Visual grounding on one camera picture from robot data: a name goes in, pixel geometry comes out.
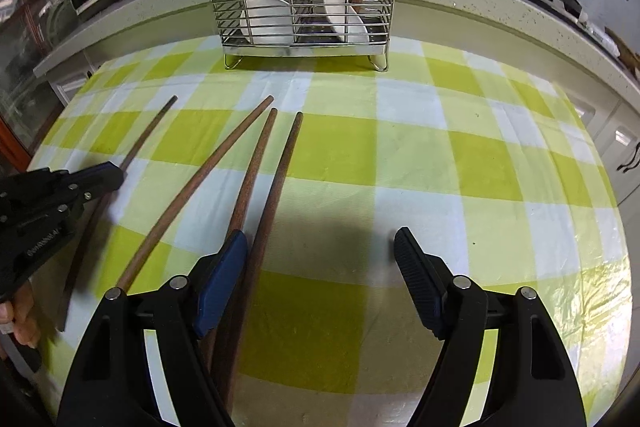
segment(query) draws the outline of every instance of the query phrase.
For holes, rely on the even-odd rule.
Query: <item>white spoon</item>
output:
[[[246,12],[242,12],[240,31],[254,44],[294,43],[291,5],[285,0],[245,0]],[[249,19],[251,33],[247,27]]]
[[[344,42],[347,33],[347,42],[350,44],[369,42],[367,27],[353,6],[346,4],[346,0],[324,0],[324,11],[341,41]]]

